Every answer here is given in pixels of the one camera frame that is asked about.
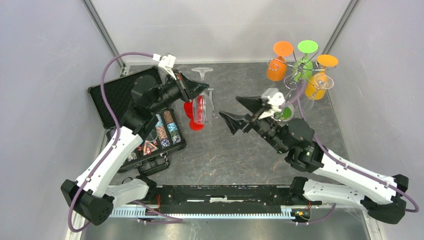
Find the red plastic wine glass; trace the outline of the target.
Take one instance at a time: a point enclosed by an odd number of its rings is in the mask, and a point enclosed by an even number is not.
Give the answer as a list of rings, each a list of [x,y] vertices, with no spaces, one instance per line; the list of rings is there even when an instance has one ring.
[[[200,112],[195,112],[196,108],[193,106],[193,102],[184,102],[183,109],[185,115],[189,118],[189,128],[193,131],[202,130],[205,124],[201,118]]]

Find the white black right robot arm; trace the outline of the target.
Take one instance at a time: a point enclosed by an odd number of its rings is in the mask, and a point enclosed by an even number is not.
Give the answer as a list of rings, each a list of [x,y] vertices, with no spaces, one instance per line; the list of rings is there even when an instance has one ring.
[[[268,116],[271,105],[260,97],[239,96],[237,101],[248,109],[248,114],[219,112],[232,134],[253,130],[278,154],[283,154],[292,168],[334,180],[331,184],[294,178],[288,191],[293,203],[307,200],[355,207],[365,210],[375,220],[392,225],[405,216],[409,186],[406,176],[379,174],[340,157],[316,139],[315,131],[302,118],[295,117],[280,125],[273,116]]]

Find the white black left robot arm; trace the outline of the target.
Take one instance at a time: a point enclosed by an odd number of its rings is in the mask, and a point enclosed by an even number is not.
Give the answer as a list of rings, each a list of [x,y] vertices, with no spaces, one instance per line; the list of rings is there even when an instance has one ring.
[[[110,182],[130,153],[155,128],[157,114],[177,100],[194,100],[208,88],[209,84],[190,80],[177,70],[166,76],[164,84],[152,75],[142,75],[133,84],[128,109],[121,120],[117,120],[107,99],[103,100],[115,121],[115,133],[86,171],[76,180],[66,179],[60,187],[69,206],[71,231],[78,231],[72,225],[73,212],[98,226],[117,207],[137,200],[145,204],[156,200],[157,190],[139,178],[121,185]]]

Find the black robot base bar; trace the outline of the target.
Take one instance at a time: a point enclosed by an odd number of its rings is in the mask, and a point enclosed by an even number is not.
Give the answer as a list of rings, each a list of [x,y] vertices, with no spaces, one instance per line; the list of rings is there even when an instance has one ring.
[[[282,206],[322,205],[276,184],[157,185],[141,201],[164,214],[277,214]]]

